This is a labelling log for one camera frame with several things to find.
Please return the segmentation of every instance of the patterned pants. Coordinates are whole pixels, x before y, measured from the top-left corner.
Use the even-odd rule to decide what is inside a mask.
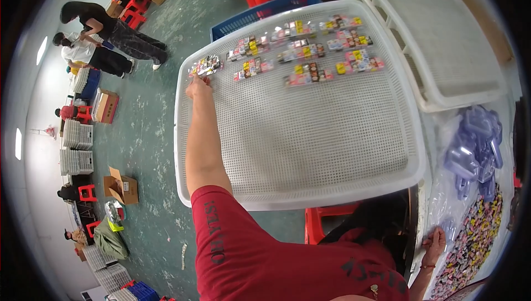
[[[120,51],[135,59],[152,59],[155,65],[159,65],[165,63],[168,58],[164,43],[130,28],[120,19],[116,21],[108,40]]]

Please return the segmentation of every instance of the fluorescent light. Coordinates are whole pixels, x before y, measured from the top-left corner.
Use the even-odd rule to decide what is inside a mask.
[[[40,59],[42,59],[44,50],[46,49],[46,42],[48,41],[48,36],[44,37],[43,43],[39,47],[39,51],[37,51],[37,66],[39,65]]]
[[[17,136],[15,137],[15,157],[18,160],[22,158],[22,133],[17,128]]]

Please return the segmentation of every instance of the white sneaker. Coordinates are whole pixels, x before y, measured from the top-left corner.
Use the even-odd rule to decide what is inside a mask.
[[[129,71],[129,73],[132,73],[134,68],[134,59],[129,59],[129,61],[131,62],[131,70]]]

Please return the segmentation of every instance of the concrete floor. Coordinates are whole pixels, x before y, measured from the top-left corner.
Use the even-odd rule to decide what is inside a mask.
[[[95,125],[92,178],[103,199],[108,166],[138,181],[139,204],[128,205],[121,235],[130,257],[121,261],[131,277],[144,281],[159,296],[197,300],[196,233],[191,210],[176,192],[173,155],[175,90],[181,63],[210,43],[211,26],[247,9],[245,0],[166,0],[152,4],[141,32],[168,45],[170,57],[156,72],[152,62],[138,60],[125,79],[103,73],[100,87],[115,91],[120,101],[111,125]],[[97,211],[103,217],[103,203]],[[304,212],[254,212],[251,215],[273,237],[304,241]],[[181,270],[182,245],[186,268]]]

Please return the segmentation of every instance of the red shirt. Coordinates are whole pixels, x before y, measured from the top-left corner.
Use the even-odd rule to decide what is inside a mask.
[[[343,295],[409,300],[404,278],[378,241],[350,242],[361,229],[327,245],[275,240],[218,186],[192,195],[197,290],[201,300],[319,300]]]
[[[71,119],[74,116],[74,108],[76,107],[73,105],[64,105],[61,109],[61,112],[59,113],[61,119]]]

